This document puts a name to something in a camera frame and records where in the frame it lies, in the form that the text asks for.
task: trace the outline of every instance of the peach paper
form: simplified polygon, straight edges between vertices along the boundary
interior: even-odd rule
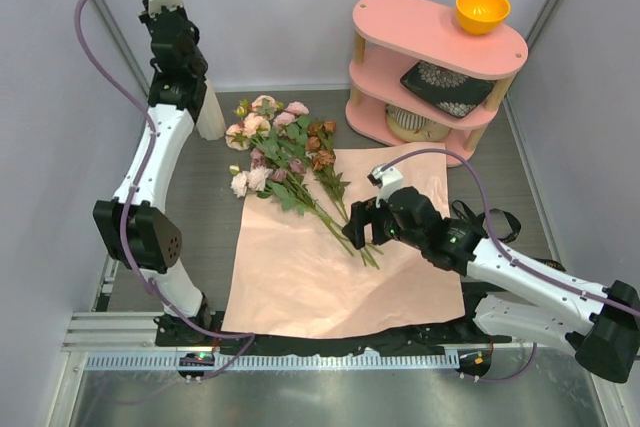
[[[351,181],[347,210],[352,202],[377,195],[367,180],[375,166],[425,147],[442,144],[337,150],[336,170]],[[397,167],[405,186],[416,187],[443,215],[449,214],[444,155],[419,155]],[[311,176],[307,182],[338,220],[322,188]],[[360,256],[350,257],[315,216],[285,213],[269,200],[248,196],[224,330],[328,339],[464,315],[457,274],[436,269],[400,242],[390,241],[381,249],[384,255],[374,253],[380,270],[364,267]]]

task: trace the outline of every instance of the dried brown flower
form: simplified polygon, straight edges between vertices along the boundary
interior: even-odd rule
[[[319,122],[314,122],[307,129],[307,133],[309,135],[318,135],[318,131],[322,128],[322,124]]]
[[[325,167],[335,163],[336,156],[330,154],[326,150],[321,150],[318,152],[313,159],[311,159],[311,166],[313,167],[314,172],[318,172]]]
[[[309,137],[307,139],[307,145],[304,146],[307,152],[315,152],[316,150],[320,150],[320,147],[322,147],[322,142],[315,136]]]
[[[328,120],[324,124],[322,124],[322,130],[324,130],[327,134],[335,134],[338,125],[333,120]]]

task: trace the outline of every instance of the artificial flower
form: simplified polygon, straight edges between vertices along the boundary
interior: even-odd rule
[[[233,113],[236,114],[238,118],[244,119],[249,113],[249,101],[247,99],[244,99],[242,102],[240,102],[240,105],[236,107],[236,110],[234,110]]]
[[[244,135],[243,128],[240,124],[233,124],[227,129],[224,140],[227,146],[236,150],[247,150],[249,148],[249,139]]]
[[[336,156],[327,152],[326,150],[321,150],[316,154],[316,156],[311,159],[311,165],[313,167],[314,172],[318,172],[325,167],[335,163]]]
[[[291,102],[284,111],[293,115],[307,115],[309,113],[309,109],[302,102]]]
[[[335,134],[338,129],[338,125],[333,120],[328,120],[322,124],[322,130],[327,134]]]
[[[247,172],[240,172],[238,175],[234,175],[231,179],[231,190],[236,194],[236,197],[244,197],[247,195],[247,182],[249,181]]]
[[[290,114],[289,112],[282,112],[273,121],[273,126],[275,127],[278,133],[282,133],[282,131],[285,129],[287,125],[295,121],[296,121],[295,115]]]
[[[266,167],[267,160],[264,158],[264,152],[260,149],[254,148],[251,151],[251,168]]]
[[[304,164],[300,159],[293,159],[291,162],[289,162],[289,168],[294,174],[304,175],[307,173],[307,169],[304,168]]]
[[[255,169],[251,169],[249,171],[248,180],[249,180],[249,188],[251,190],[255,190],[256,192],[262,192],[266,185],[267,179],[273,170],[267,169],[266,167],[257,167]]]
[[[311,124],[309,126],[309,128],[307,129],[307,133],[309,135],[318,135],[318,132],[320,131],[320,129],[322,128],[322,124],[319,122],[314,122],[313,124]]]
[[[271,130],[269,121],[261,115],[254,114],[253,112],[247,115],[244,119],[244,135],[248,138],[252,138],[254,135],[259,134],[265,136]]]
[[[284,179],[286,178],[287,171],[284,169],[276,169],[276,171],[269,176],[269,180],[273,180],[274,182],[278,182],[279,184],[284,182]]]
[[[272,109],[274,110],[278,109],[278,103],[276,102],[276,99],[274,99],[270,95],[261,95],[258,98],[256,98],[256,100],[251,102],[251,110],[253,112],[257,111],[258,107],[262,107],[262,103],[264,100],[269,102],[269,107],[271,107]]]
[[[322,147],[322,142],[320,142],[320,139],[315,136],[309,137],[307,139],[307,144],[304,146],[307,152],[315,152],[316,150],[320,150],[320,147]]]

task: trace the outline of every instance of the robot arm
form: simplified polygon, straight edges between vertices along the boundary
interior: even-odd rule
[[[155,133],[146,125],[129,171],[110,201],[98,201],[93,216],[109,255],[131,268],[119,233],[123,203],[144,162],[151,136],[155,144],[133,196],[127,240],[140,273],[153,280],[164,298],[200,327],[208,328],[207,299],[197,289],[180,260],[180,230],[164,215],[169,182],[187,138],[197,124],[203,136],[219,138],[224,122],[203,119],[219,110],[206,79],[207,62],[198,48],[199,32],[188,19],[182,0],[143,0],[140,20],[151,36],[154,68],[149,90],[149,115]],[[161,331],[171,330],[182,343],[197,343],[202,335],[184,325],[170,306],[160,318]]]
[[[554,347],[574,355],[583,367],[600,377],[626,382],[640,347],[638,321],[589,297],[606,295],[637,309],[640,300],[633,287],[620,281],[605,287],[581,280],[500,244],[513,257],[508,260],[483,229],[463,220],[443,218],[426,196],[413,187],[402,188],[402,174],[396,168],[376,168],[369,179],[380,188],[380,194],[354,203],[350,221],[343,229],[354,247],[364,246],[364,228],[371,224],[376,245],[399,240],[420,250],[437,268],[513,292],[533,305],[487,296],[478,304],[474,318],[483,332]],[[518,267],[515,259],[528,269]],[[575,287],[580,294],[560,285]]]

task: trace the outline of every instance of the pink shelf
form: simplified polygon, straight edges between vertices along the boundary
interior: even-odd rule
[[[383,144],[405,144],[404,140],[399,139],[389,130],[384,107],[385,103],[381,100],[363,95],[358,105],[353,105],[351,101],[347,103],[347,122],[359,134]],[[468,136],[469,131],[452,130],[444,139],[445,148],[453,150],[465,159],[470,158],[473,152],[468,152],[463,147]],[[456,165],[460,165],[460,162],[452,157],[447,157],[447,166],[454,167]]]
[[[415,58],[408,55],[384,47],[369,46],[365,50],[363,63],[351,61],[349,73],[356,87],[365,94],[454,129],[475,129],[493,120],[497,111],[488,112],[483,105],[476,107],[466,117],[456,119],[409,92],[400,83],[400,77],[416,62]]]
[[[527,43],[511,27],[469,35],[453,8],[429,0],[361,0],[353,20],[375,44],[479,79],[511,77],[527,60]]]

